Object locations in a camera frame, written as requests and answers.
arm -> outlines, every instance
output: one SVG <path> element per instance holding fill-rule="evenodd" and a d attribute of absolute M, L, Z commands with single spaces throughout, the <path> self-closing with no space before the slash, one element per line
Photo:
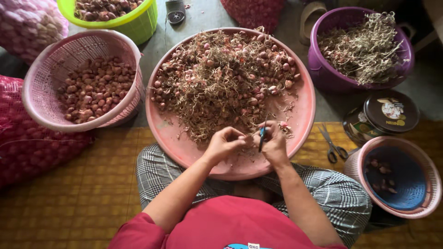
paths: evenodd
<path fill-rule="evenodd" d="M 266 123 L 266 139 L 262 153 L 276 171 L 289 218 L 308 236 L 314 245 L 343 245 L 329 218 L 312 197 L 302 179 L 295 171 L 286 153 L 286 139 L 278 123 Z M 254 134 L 254 144 L 260 142 L 260 135 Z"/>
<path fill-rule="evenodd" d="M 228 142 L 232 136 L 235 140 Z M 162 190 L 142 212 L 147 213 L 166 233 L 170 233 L 190 208 L 211 169 L 234 149 L 246 144 L 244 136 L 232 127 L 215 133 L 203 156 Z"/>

sandal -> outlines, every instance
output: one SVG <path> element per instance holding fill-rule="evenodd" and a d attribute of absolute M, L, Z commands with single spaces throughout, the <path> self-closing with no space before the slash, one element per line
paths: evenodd
<path fill-rule="evenodd" d="M 312 2 L 303 9 L 300 18 L 300 43 L 309 46 L 311 44 L 311 30 L 315 22 L 328 10 L 322 2 Z"/>
<path fill-rule="evenodd" d="M 167 20 L 171 25 L 178 25 L 186 18 L 183 0 L 166 1 Z"/>

round tin can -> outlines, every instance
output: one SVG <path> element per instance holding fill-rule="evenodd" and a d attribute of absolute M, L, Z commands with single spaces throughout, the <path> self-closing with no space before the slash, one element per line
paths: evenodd
<path fill-rule="evenodd" d="M 343 128 L 357 145 L 378 136 L 392 136 L 412 130 L 420 111 L 408 96 L 394 90 L 371 94 L 364 104 L 343 118 Z"/>

purple plastic bucket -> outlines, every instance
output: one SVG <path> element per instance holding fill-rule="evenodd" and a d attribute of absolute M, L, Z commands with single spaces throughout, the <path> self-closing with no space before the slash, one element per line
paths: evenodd
<path fill-rule="evenodd" d="M 343 7 L 331 10 L 325 13 L 317 20 L 311 31 L 311 46 L 308 53 L 308 68 L 311 74 L 314 85 L 323 91 L 329 93 L 351 93 L 361 90 L 378 90 L 395 87 L 406 79 L 406 76 L 412 72 L 414 67 L 414 51 L 406 34 L 401 28 L 396 27 L 397 35 L 394 41 L 400 42 L 403 40 L 400 48 L 397 50 L 397 55 L 402 59 L 409 59 L 404 61 L 402 65 L 397 66 L 396 70 L 399 77 L 391 79 L 384 84 L 365 84 L 358 85 L 358 82 L 352 80 L 335 70 L 320 52 L 317 44 L 317 34 L 322 34 L 334 27 L 347 29 L 353 27 L 358 23 L 362 23 L 365 14 L 376 13 L 375 11 L 359 8 L 359 7 Z"/>

hand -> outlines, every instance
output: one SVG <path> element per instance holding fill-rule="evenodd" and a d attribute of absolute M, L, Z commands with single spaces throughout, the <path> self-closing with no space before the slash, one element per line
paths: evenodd
<path fill-rule="evenodd" d="M 260 145 L 260 130 L 253 135 L 254 145 Z M 280 130 L 277 121 L 266 122 L 266 134 L 264 136 L 261 153 L 264 157 L 275 167 L 286 165 L 289 162 L 288 154 L 286 153 L 286 137 Z"/>
<path fill-rule="evenodd" d="M 215 166 L 236 148 L 246 145 L 245 138 L 246 135 L 240 131 L 232 127 L 225 127 L 212 136 L 202 158 L 207 159 L 211 166 Z"/>

